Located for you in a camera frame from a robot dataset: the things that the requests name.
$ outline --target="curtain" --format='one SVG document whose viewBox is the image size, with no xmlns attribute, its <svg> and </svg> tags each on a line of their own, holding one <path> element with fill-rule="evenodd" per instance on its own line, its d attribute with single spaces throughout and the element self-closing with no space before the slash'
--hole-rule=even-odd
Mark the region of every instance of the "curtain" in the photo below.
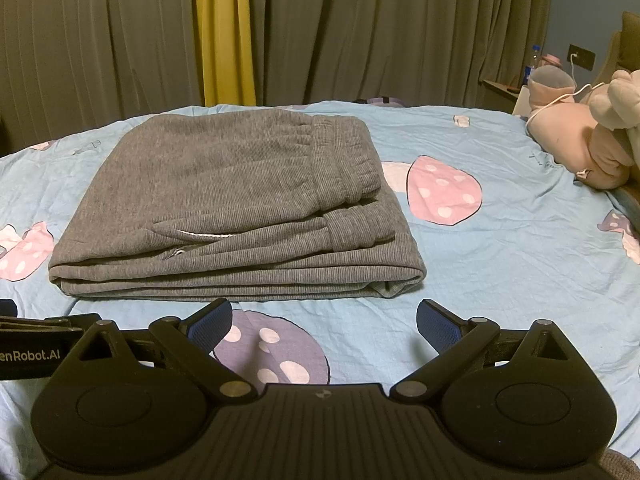
<svg viewBox="0 0 640 480">
<path fill-rule="evenodd" d="M 0 0 L 5 148 L 200 104 L 191 5 Z"/>
<path fill-rule="evenodd" d="M 392 96 L 473 107 L 516 84 L 550 0 L 250 0 L 257 102 Z"/>
<path fill-rule="evenodd" d="M 249 0 L 195 0 L 207 106 L 255 105 Z"/>
</svg>

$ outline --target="white charging cable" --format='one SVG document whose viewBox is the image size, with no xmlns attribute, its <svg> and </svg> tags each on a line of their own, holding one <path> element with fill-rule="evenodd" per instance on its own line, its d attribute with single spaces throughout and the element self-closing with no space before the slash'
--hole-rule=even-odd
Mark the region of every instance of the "white charging cable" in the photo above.
<svg viewBox="0 0 640 480">
<path fill-rule="evenodd" d="M 574 85 L 576 85 L 575 82 L 575 77 L 574 77 L 574 56 L 578 56 L 575 52 L 573 54 L 571 54 L 571 79 L 574 80 Z M 596 86 L 592 86 L 591 83 L 586 84 L 585 86 L 583 86 L 582 88 L 580 88 L 577 92 L 574 92 L 572 94 L 564 94 L 561 95 L 560 97 L 554 99 L 553 101 L 551 101 L 548 105 L 543 106 L 542 108 L 539 108 L 538 110 L 536 110 L 535 112 L 533 112 L 533 114 L 531 115 L 531 117 L 529 117 L 529 119 L 527 120 L 527 124 L 526 124 L 526 129 L 527 129 L 527 133 L 529 133 L 529 123 L 531 122 L 531 120 L 542 110 L 544 110 L 545 108 L 549 108 L 551 105 L 556 104 L 558 101 L 561 101 L 562 99 L 566 99 L 567 97 L 573 97 L 574 95 L 578 95 L 579 93 L 581 93 L 585 88 L 591 86 L 591 91 L 593 92 L 596 88 L 601 87 L 602 85 L 604 85 L 604 83 L 599 83 Z"/>
</svg>

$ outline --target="wall socket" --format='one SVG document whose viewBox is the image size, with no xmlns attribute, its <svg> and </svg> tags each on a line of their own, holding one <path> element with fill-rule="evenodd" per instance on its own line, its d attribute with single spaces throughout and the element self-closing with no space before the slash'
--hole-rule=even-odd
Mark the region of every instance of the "wall socket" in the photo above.
<svg viewBox="0 0 640 480">
<path fill-rule="evenodd" d="M 581 66 L 587 70 L 593 70 L 593 64 L 596 62 L 596 54 L 586 48 L 580 48 L 579 46 L 569 45 L 569 52 L 566 55 L 566 60 L 571 63 L 571 54 L 576 54 L 574 57 L 574 65 Z"/>
</svg>

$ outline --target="blue bed sheet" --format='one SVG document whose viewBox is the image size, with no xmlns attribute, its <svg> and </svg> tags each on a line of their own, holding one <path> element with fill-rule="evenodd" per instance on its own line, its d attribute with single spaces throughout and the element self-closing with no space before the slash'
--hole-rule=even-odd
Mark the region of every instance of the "blue bed sheet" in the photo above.
<svg viewBox="0 0 640 480">
<path fill-rule="evenodd" d="M 220 105 L 174 113 L 238 109 Z M 519 118 L 500 112 L 323 102 L 300 113 L 361 118 L 382 161 L 412 164 L 427 155 L 465 171 L 482 188 L 481 208 L 445 226 L 414 216 L 407 195 L 398 193 L 428 267 L 425 282 L 398 298 L 235 307 L 283 317 L 304 329 L 324 352 L 332 383 L 379 381 L 385 388 L 435 355 L 415 327 L 423 298 L 465 319 L 490 317 L 504 328 L 553 319 L 616 403 L 612 448 L 640 463 L 640 266 L 628 257 L 619 232 L 598 228 L 613 209 L 607 195 L 574 182 L 526 136 Z M 454 124 L 457 114 L 469 117 L 468 128 Z M 21 234 L 45 222 L 57 241 L 100 164 L 144 120 L 121 121 L 0 159 L 0 229 L 10 224 Z M 24 317 L 98 312 L 121 328 L 143 328 L 168 314 L 186 317 L 203 305 L 77 301 L 48 282 L 46 262 L 22 280 L 0 278 L 0 298 L 13 298 Z M 11 480 L 30 478 L 46 463 L 28 423 L 45 382 L 0 383 L 0 474 Z"/>
</svg>

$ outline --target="folded clothing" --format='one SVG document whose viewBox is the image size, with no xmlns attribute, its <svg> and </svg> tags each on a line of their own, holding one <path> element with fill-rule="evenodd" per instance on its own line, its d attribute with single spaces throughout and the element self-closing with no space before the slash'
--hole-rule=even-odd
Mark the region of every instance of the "folded clothing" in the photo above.
<svg viewBox="0 0 640 480">
<path fill-rule="evenodd" d="M 366 125 L 279 109 L 132 129 L 49 263 L 69 295 L 185 301 L 390 298 L 425 274 Z"/>
</svg>

